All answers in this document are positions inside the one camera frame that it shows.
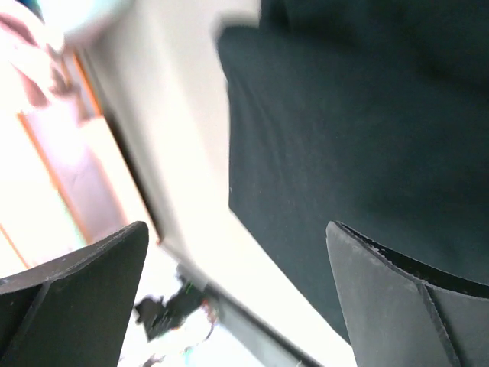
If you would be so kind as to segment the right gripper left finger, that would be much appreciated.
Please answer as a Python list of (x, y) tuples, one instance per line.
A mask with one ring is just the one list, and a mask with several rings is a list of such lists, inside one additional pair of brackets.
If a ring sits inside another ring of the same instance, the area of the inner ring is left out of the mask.
[(1, 280), (1, 364), (116, 366), (149, 238), (134, 222)]

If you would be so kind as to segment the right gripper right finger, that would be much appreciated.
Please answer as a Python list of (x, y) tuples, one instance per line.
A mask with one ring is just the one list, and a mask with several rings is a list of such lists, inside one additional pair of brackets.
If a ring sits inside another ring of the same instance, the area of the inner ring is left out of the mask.
[(486, 366), (488, 286), (391, 250), (339, 222), (329, 261), (359, 366)]

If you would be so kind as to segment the black t-shirt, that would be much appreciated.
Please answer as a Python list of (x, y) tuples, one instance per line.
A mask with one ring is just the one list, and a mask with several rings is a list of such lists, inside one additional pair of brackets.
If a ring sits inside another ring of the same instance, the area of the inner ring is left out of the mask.
[(486, 1), (264, 1), (217, 51), (230, 209), (340, 337), (332, 221), (487, 282)]

